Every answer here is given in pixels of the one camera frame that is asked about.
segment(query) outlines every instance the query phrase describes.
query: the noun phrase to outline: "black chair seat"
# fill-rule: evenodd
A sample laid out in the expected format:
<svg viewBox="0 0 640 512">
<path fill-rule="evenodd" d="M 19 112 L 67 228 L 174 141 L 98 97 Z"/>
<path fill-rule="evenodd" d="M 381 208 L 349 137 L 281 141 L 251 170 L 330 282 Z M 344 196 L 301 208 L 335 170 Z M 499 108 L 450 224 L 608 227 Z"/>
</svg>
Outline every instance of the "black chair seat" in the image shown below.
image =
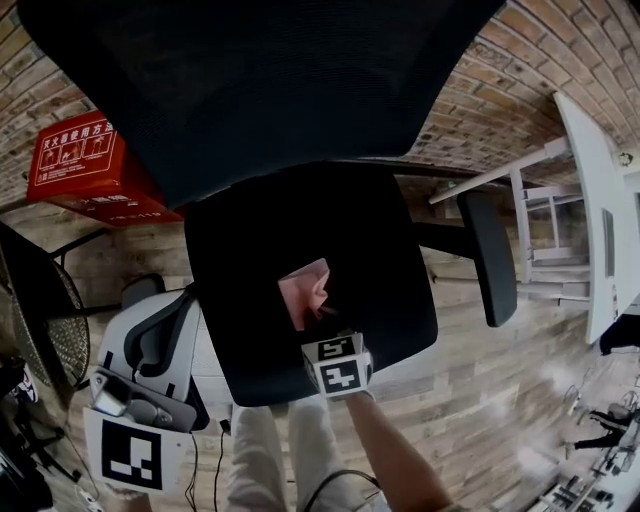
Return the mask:
<svg viewBox="0 0 640 512">
<path fill-rule="evenodd" d="M 432 345 L 438 328 L 413 225 L 394 177 L 313 164 L 247 180 L 190 207 L 196 293 L 236 403 L 316 392 L 278 279 L 326 258 L 329 298 L 380 370 Z"/>
</svg>

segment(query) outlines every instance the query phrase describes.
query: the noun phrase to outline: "person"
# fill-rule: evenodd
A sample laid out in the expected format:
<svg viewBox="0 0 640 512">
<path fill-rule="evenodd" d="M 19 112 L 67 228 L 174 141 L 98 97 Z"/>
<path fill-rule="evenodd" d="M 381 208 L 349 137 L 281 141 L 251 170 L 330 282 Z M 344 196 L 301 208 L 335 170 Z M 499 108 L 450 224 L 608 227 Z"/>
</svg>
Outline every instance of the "person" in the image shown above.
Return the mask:
<svg viewBox="0 0 640 512">
<path fill-rule="evenodd" d="M 600 336 L 600 351 L 608 356 L 616 348 L 640 347 L 640 316 L 620 315 L 620 318 Z"/>
<path fill-rule="evenodd" d="M 345 402 L 384 492 L 386 510 L 463 510 L 454 504 L 433 468 L 389 422 L 371 395 L 355 393 L 348 395 Z M 326 399 L 316 395 L 292 402 L 289 425 L 297 510 L 373 510 L 373 505 L 368 508 L 369 504 L 349 485 L 356 476 L 339 476 L 316 492 L 329 475 L 344 469 L 330 426 Z M 234 408 L 231 432 L 234 446 L 226 510 L 287 510 L 282 452 L 271 410 L 268 407 Z M 140 496 L 122 502 L 120 512 L 151 512 L 151 505 L 147 496 Z"/>
<path fill-rule="evenodd" d="M 608 431 L 604 437 L 596 439 L 587 439 L 584 441 L 578 441 L 577 443 L 565 443 L 566 458 L 568 459 L 574 450 L 588 450 L 592 448 L 613 448 L 619 446 L 621 441 L 626 437 L 632 437 L 630 441 L 635 441 L 637 435 L 637 417 L 636 414 L 629 414 L 624 418 L 616 418 L 611 414 L 605 414 L 599 411 L 591 411 L 589 413 L 589 419 L 597 421 L 600 425 Z M 629 427 L 632 424 L 634 428 L 630 431 Z"/>
</svg>

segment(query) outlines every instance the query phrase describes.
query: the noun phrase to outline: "shoe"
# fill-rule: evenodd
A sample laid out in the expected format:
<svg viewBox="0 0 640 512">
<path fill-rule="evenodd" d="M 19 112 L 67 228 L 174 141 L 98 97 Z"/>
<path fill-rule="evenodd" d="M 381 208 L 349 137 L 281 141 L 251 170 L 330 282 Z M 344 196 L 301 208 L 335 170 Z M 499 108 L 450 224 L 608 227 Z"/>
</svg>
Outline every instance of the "shoe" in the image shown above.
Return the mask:
<svg viewBox="0 0 640 512">
<path fill-rule="evenodd" d="M 569 460 L 569 457 L 571 457 L 575 449 L 576 447 L 573 443 L 564 443 L 564 456 L 567 460 Z"/>
</svg>

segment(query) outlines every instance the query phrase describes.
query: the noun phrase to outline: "black mesh backrest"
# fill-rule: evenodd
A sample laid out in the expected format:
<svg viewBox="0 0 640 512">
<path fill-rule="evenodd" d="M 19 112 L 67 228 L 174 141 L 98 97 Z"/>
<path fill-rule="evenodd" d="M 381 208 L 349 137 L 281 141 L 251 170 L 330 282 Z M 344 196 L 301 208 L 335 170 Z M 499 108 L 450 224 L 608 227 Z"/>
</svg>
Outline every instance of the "black mesh backrest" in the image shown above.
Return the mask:
<svg viewBox="0 0 640 512">
<path fill-rule="evenodd" d="M 70 401 L 73 390 L 49 336 L 48 324 L 56 316 L 75 311 L 60 272 L 47 252 L 2 222 L 0 265 L 13 294 L 13 329 L 22 356 L 59 398 Z"/>
<path fill-rule="evenodd" d="M 169 206 L 325 159 L 401 155 L 503 0 L 20 0 L 25 28 Z"/>
</svg>

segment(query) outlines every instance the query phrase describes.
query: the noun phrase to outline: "brick wall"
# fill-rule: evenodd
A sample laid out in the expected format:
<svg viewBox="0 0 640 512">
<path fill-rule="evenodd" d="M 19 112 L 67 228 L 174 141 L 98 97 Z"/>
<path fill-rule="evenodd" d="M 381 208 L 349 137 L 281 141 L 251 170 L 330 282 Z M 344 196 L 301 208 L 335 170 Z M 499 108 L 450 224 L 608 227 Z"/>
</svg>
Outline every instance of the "brick wall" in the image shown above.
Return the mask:
<svg viewBox="0 0 640 512">
<path fill-rule="evenodd" d="M 627 0 L 518 0 L 462 57 L 402 160 L 486 171 L 564 133 L 551 94 L 573 98 L 620 144 L 640 135 L 640 25 Z M 577 179 L 572 158 L 527 179 Z"/>
<path fill-rule="evenodd" d="M 0 0 L 0 205 L 26 189 L 35 137 L 91 102 L 30 40 Z M 640 23 L 627 0 L 518 0 L 482 30 L 401 160 L 485 171 L 563 133 L 562 90 L 619 143 L 640 135 Z M 571 159 L 528 179 L 575 179 Z"/>
</svg>

